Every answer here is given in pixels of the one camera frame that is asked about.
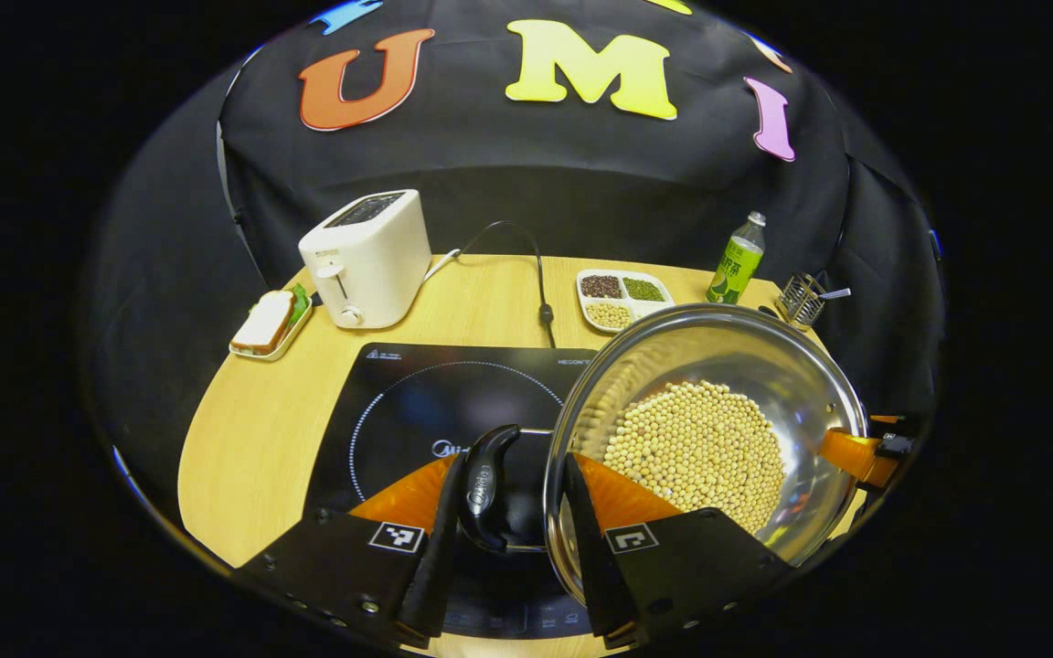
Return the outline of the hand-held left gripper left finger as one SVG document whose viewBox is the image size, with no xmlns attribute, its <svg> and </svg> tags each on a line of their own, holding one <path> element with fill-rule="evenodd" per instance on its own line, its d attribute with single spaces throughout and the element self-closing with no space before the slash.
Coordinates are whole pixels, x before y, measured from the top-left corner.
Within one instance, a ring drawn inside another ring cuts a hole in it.
<svg viewBox="0 0 1053 658">
<path fill-rule="evenodd" d="M 326 629 L 426 649 L 446 616 L 462 468 L 463 458 L 450 455 L 354 511 L 314 509 L 235 578 Z"/>
</svg>

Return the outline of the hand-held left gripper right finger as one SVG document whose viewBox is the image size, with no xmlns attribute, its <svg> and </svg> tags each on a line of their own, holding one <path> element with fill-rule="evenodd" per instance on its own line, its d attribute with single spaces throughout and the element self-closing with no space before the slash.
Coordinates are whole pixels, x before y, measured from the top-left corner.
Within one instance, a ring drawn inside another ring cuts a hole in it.
<svg viewBox="0 0 1053 658">
<path fill-rule="evenodd" d="M 607 649 L 663 641 L 759 600 L 794 567 L 718 509 L 601 529 L 578 454 L 563 466 L 582 602 Z"/>
</svg>

